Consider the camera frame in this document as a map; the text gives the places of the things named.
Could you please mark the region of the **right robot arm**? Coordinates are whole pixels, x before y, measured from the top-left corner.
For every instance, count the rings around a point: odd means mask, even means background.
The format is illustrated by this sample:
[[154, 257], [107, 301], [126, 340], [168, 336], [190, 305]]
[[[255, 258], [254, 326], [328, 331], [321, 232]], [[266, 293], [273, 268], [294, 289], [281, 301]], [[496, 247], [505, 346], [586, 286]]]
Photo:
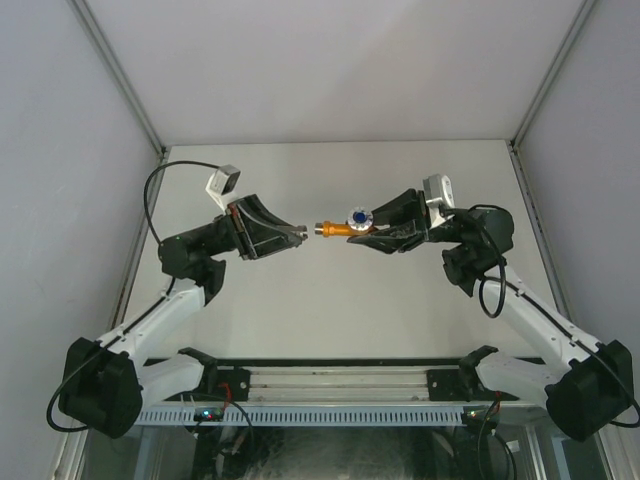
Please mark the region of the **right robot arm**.
[[447, 280], [477, 297], [483, 313], [504, 321], [540, 358], [520, 360], [484, 345], [458, 364], [466, 398], [500, 392], [546, 410], [569, 438], [584, 441], [618, 417], [638, 409], [633, 359], [619, 341], [605, 344], [584, 332], [536, 295], [505, 258], [513, 247], [511, 214], [479, 204], [454, 208], [408, 189], [375, 209], [371, 227], [349, 237], [351, 244], [384, 254], [406, 253], [423, 243], [445, 243]]

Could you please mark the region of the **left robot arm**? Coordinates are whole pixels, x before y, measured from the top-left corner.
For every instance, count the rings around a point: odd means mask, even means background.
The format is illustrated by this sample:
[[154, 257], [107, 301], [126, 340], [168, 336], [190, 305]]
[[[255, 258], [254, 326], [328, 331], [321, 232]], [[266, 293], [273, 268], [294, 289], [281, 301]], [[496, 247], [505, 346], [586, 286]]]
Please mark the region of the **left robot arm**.
[[235, 251], [244, 260], [258, 260], [297, 248], [307, 237], [306, 226], [285, 222], [248, 195], [229, 203], [213, 221], [161, 240], [157, 255], [170, 278], [167, 289], [138, 317], [69, 347], [62, 381], [47, 405], [48, 425], [63, 431], [53, 419], [59, 410], [78, 421], [77, 431], [94, 429], [117, 439], [142, 410], [174, 395], [214, 396], [219, 376], [209, 355], [183, 348], [153, 365], [147, 362], [150, 355], [221, 291], [226, 273], [221, 254]]

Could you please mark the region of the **orange water faucet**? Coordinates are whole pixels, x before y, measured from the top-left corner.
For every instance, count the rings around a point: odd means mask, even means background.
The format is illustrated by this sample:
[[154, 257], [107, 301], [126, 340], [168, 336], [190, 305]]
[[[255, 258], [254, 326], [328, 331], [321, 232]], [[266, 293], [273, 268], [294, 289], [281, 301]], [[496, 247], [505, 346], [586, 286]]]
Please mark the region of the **orange water faucet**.
[[316, 223], [313, 233], [323, 238], [330, 237], [359, 237], [376, 230], [374, 216], [364, 207], [355, 207], [342, 223], [323, 221]]

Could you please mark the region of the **grey metal tee fitting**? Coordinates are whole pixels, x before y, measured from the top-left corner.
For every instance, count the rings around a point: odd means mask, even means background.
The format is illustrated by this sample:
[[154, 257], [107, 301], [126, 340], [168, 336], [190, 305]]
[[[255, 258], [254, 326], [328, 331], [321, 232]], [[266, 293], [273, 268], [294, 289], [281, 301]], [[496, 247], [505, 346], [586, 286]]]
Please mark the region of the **grey metal tee fitting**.
[[295, 226], [293, 228], [294, 234], [302, 240], [309, 238], [307, 227], [304, 225]]

